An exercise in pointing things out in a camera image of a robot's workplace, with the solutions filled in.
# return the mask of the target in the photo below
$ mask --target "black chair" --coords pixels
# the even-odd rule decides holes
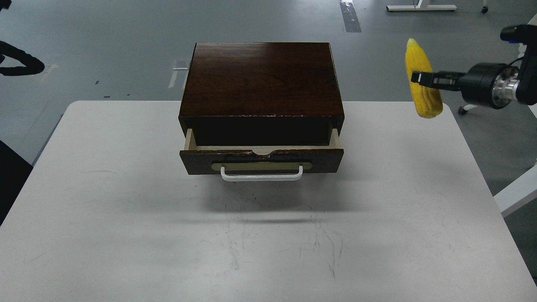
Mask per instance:
[[[0,141],[0,225],[17,199],[32,165]]]

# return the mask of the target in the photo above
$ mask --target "wooden drawer box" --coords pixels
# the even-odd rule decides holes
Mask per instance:
[[[179,122],[189,174],[336,172],[343,105],[328,43],[197,43]]]

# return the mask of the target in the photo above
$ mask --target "yellow corn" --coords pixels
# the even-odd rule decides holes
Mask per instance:
[[[440,91],[438,89],[420,86],[418,83],[412,83],[410,81],[413,71],[433,72],[425,52],[414,39],[409,39],[407,42],[405,63],[407,64],[410,91],[412,92],[412,99],[414,100],[418,115],[423,118],[433,118],[441,114],[444,105]]]

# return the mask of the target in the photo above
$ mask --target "drawer handle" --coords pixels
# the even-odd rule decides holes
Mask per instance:
[[[297,174],[227,175],[226,168],[222,166],[220,174],[227,182],[285,182],[299,180],[303,170],[302,165],[300,165]]]

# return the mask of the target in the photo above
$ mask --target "table surface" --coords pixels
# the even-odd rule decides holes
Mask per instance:
[[[531,301],[448,109],[345,102],[336,174],[187,175],[179,102],[69,106],[0,227],[1,301]]]

